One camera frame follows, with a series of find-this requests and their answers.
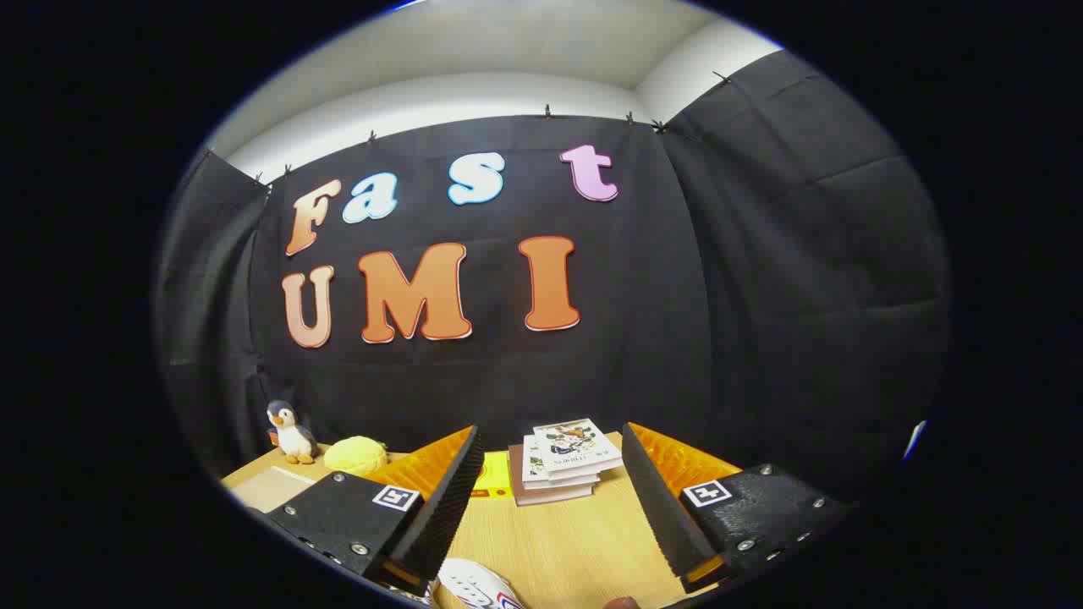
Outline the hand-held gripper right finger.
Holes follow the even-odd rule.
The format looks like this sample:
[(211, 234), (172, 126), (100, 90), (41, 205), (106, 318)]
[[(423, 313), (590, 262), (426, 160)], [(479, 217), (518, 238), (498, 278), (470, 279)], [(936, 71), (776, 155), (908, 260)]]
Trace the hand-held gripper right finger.
[(742, 469), (630, 422), (622, 438), (647, 523), (687, 593), (773, 569), (850, 510), (774, 464)]

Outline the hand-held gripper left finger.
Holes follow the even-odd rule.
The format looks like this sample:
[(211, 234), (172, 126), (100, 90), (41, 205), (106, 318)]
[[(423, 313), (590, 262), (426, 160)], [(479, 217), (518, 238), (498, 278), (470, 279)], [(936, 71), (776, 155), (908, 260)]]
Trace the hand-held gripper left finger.
[(484, 459), (477, 425), (358, 477), (334, 470), (268, 523), (345, 570), (410, 593), (438, 576)]

